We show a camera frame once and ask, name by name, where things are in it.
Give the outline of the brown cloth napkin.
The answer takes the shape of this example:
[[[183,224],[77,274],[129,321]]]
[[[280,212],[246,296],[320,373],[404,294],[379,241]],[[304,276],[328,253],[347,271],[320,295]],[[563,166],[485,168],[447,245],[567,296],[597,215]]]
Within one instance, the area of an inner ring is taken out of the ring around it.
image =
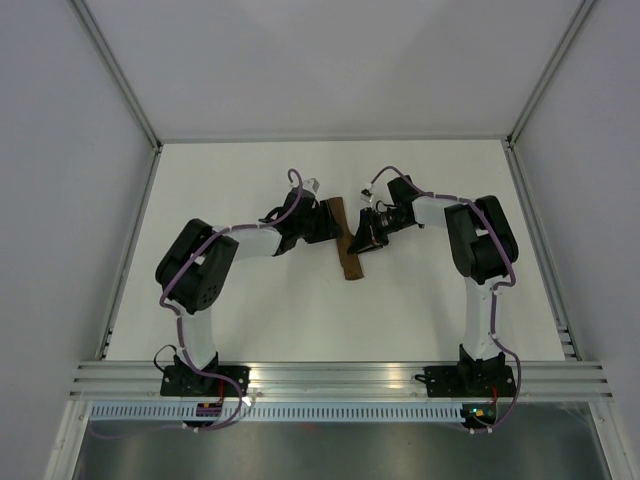
[[[336,245],[344,278],[347,281],[361,280],[364,278],[364,273],[359,257],[356,254],[348,253],[353,235],[349,229],[344,200],[342,197],[331,197],[328,199],[328,206],[342,232],[342,234],[336,238]]]

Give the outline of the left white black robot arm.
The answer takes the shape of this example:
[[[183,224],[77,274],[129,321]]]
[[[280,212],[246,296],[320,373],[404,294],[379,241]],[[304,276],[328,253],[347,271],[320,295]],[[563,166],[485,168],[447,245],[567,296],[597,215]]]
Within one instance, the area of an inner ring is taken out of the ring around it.
[[[284,204],[255,223],[215,227],[194,218],[187,222],[160,261],[155,280],[160,306],[177,317],[176,364],[185,366],[184,385],[206,396],[218,384],[218,350],[211,308],[222,293],[231,267],[256,257],[277,257],[298,241],[307,244],[346,238],[343,201],[317,200],[305,190],[289,192]]]

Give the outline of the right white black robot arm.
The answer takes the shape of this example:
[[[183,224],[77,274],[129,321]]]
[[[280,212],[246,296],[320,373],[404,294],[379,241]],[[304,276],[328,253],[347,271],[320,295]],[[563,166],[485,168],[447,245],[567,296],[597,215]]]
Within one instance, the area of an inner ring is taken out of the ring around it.
[[[499,340],[498,291],[516,283],[519,247],[497,197],[475,200],[426,192],[398,173],[387,183],[392,203],[383,211],[360,210],[350,254],[381,249],[389,235],[413,226],[446,230],[451,257],[466,288],[466,325],[454,365],[427,365],[415,380],[430,398],[511,397],[517,384],[506,357],[516,355]]]

